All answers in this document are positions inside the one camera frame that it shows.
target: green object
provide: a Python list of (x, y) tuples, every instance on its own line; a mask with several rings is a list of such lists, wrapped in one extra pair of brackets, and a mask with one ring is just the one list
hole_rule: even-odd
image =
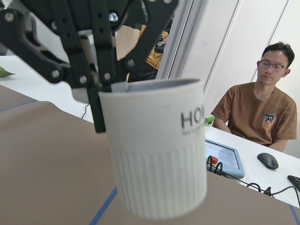
[(208, 125), (211, 124), (214, 120), (215, 120), (216, 117), (214, 116), (211, 116), (209, 118), (205, 118), (204, 119), (204, 123), (207, 123)]
[(0, 67), (0, 77), (6, 77), (9, 75), (13, 75), (13, 73), (10, 73), (10, 72), (6, 71), (5, 69), (3, 69), (2, 67)]

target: eyeglasses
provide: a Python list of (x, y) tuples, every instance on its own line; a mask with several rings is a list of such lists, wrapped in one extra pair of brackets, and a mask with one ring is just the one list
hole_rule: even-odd
[(280, 64), (271, 64), (267, 61), (261, 60), (261, 67), (264, 69), (267, 69), (270, 67), (270, 65), (272, 65), (272, 68), (275, 72), (279, 72), (280, 70), (282, 70), (282, 68), (284, 68), (284, 66), (280, 65)]

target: black mouse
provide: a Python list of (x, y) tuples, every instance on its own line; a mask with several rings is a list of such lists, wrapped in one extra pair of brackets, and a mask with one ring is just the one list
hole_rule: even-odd
[(268, 169), (276, 170), (278, 168), (278, 162), (274, 156), (269, 153), (258, 154), (257, 159), (262, 162)]

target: touchscreen tablet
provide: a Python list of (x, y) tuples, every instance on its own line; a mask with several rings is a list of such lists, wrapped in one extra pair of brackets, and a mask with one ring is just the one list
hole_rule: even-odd
[(239, 153), (235, 148), (223, 145), (221, 143), (213, 142), (208, 139), (206, 139), (205, 142), (206, 159), (209, 156), (214, 156), (218, 159), (217, 163), (222, 162), (223, 172), (228, 173), (229, 175), (232, 175), (239, 179), (245, 176), (245, 171)]

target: brown t-shirt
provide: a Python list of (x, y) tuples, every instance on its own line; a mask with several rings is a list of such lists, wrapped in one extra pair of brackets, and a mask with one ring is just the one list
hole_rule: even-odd
[(255, 82), (231, 87), (212, 115), (228, 121), (234, 135), (269, 146), (274, 139), (297, 139), (297, 106), (294, 100), (275, 87), (264, 101), (254, 93)]

